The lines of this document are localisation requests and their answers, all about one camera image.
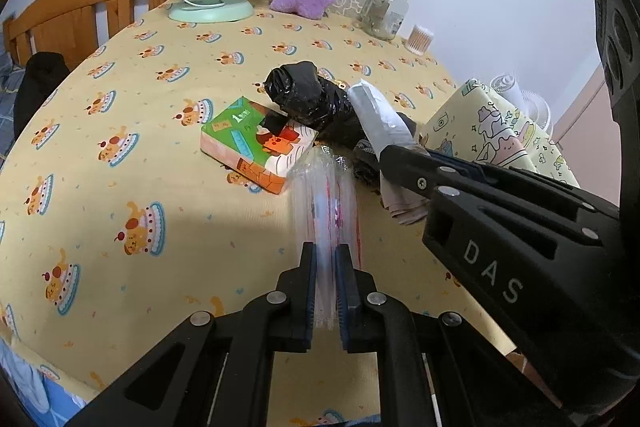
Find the green orange tissue box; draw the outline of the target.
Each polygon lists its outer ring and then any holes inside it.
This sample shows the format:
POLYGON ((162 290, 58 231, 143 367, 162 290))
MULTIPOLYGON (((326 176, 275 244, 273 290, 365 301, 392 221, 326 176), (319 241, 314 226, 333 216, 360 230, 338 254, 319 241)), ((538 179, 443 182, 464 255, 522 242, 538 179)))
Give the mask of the green orange tissue box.
POLYGON ((263 190, 279 194, 317 132, 241 96, 201 127, 201 151, 263 190))

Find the black plastic bag roll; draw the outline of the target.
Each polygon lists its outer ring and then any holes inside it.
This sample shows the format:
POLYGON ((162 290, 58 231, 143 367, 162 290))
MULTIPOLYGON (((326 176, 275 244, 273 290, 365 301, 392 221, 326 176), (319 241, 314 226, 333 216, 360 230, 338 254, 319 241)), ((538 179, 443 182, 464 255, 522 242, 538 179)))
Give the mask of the black plastic bag roll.
POLYGON ((282 112, 317 131, 322 142, 354 148, 366 139, 347 92, 321 77, 313 62, 273 69, 265 80, 265 90, 282 112))

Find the yellow cake pattern tablecloth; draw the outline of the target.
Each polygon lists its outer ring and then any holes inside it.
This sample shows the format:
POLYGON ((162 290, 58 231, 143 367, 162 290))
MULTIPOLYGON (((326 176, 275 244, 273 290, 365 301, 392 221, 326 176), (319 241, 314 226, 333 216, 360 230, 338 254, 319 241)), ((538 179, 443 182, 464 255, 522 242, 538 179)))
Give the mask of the yellow cake pattern tablecloth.
MULTIPOLYGON (((1 171, 1 346, 77 403, 95 398, 193 312, 241 310, 294 267, 288 184, 264 191, 206 156, 201 127, 311 61, 340 87, 367 79, 429 120, 456 84, 435 57, 350 20, 257 11, 222 25, 161 6, 91 53, 36 113, 1 171)), ((411 310, 460 312, 501 352, 487 313, 356 183, 362 269, 411 310)))

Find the cotton swab container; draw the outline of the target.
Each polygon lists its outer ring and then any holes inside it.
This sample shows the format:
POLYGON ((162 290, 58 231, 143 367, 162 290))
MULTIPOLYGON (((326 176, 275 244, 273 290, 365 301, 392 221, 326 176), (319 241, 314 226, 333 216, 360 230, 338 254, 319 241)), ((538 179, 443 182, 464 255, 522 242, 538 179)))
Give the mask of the cotton swab container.
POLYGON ((405 48, 413 54, 422 56, 430 47, 433 39, 434 34, 426 27, 414 25, 410 35, 405 40, 405 48))

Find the glass jar with dark lid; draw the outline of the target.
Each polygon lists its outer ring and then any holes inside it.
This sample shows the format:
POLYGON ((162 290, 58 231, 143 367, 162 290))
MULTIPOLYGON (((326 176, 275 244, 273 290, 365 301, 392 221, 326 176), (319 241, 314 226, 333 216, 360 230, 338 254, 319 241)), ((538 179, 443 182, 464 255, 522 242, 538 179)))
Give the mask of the glass jar with dark lid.
POLYGON ((378 40, 392 41, 408 13, 410 0, 366 0, 360 27, 378 40))

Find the wooden bed headboard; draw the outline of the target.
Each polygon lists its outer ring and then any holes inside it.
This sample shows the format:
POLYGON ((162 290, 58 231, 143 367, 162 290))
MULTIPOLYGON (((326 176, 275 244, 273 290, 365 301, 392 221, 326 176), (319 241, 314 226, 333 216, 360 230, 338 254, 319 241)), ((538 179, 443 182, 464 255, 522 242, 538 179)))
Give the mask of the wooden bed headboard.
MULTIPOLYGON (((134 23, 136 0, 35 0, 20 16, 2 25, 4 45, 16 65, 25 66, 38 52, 61 54, 75 69, 99 46, 96 8, 106 9, 107 35, 112 38, 134 23)), ((167 0, 148 0, 155 9, 167 0)))

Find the blue plaid bedding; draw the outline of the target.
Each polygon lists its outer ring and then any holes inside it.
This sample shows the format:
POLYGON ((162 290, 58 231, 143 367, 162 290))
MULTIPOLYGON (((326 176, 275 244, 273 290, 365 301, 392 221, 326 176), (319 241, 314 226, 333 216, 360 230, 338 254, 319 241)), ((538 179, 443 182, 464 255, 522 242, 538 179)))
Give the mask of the blue plaid bedding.
POLYGON ((9 52, 1 53, 0 60, 0 167, 15 141, 14 104, 24 78, 25 69, 15 66, 9 52))

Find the white towel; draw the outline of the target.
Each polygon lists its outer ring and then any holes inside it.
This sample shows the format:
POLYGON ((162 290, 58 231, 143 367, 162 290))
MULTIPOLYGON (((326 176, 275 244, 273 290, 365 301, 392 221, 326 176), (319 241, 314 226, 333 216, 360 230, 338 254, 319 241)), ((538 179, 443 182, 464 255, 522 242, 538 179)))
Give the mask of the white towel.
POLYGON ((380 158, 390 145, 409 146, 414 143, 407 125, 373 84, 363 79, 347 90, 347 96, 376 158, 380 158))

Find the patterned fabric storage box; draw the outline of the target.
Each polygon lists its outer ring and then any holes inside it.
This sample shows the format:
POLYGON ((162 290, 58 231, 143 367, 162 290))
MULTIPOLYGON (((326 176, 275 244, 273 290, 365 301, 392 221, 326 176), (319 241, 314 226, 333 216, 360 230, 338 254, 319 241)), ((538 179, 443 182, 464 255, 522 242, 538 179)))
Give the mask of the patterned fabric storage box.
POLYGON ((538 124, 491 87, 470 79, 448 98, 416 139, 450 157, 520 168, 578 184, 559 147, 538 124))

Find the white standing fan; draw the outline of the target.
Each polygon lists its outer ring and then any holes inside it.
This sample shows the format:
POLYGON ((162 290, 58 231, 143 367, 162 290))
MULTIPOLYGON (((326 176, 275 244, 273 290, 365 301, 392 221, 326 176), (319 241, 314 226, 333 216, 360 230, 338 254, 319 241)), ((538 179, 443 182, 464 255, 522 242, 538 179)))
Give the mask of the white standing fan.
POLYGON ((489 86, 524 113, 548 135, 553 133, 551 110, 546 100, 537 93, 520 87, 512 75, 499 75, 490 80, 489 86))

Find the clear plastic straw pack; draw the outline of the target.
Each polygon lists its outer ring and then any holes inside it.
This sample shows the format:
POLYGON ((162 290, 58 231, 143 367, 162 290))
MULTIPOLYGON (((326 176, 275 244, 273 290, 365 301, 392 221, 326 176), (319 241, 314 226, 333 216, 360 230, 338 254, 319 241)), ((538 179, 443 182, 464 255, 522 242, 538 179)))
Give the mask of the clear plastic straw pack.
POLYGON ((314 327, 332 331, 338 323, 335 249, 345 244, 360 267, 359 217, 354 168, 327 145, 316 145, 288 176, 288 200, 296 245, 316 247, 314 327))

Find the beige door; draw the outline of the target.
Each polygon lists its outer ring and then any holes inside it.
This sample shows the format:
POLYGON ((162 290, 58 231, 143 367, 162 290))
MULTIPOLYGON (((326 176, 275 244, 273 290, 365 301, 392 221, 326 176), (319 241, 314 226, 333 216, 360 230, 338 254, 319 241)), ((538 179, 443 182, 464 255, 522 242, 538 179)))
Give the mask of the beige door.
POLYGON ((620 205, 622 149, 604 72, 598 66, 553 130, 579 186, 620 205))

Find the black cloth on bed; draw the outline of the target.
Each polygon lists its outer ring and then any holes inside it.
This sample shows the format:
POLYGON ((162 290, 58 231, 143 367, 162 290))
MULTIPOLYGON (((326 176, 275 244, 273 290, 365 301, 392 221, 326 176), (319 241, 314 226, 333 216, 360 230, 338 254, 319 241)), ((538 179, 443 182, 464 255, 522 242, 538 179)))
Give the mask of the black cloth on bed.
POLYGON ((26 63, 25 75, 14 102, 13 130, 17 140, 32 116, 70 75, 62 54, 37 52, 26 63))

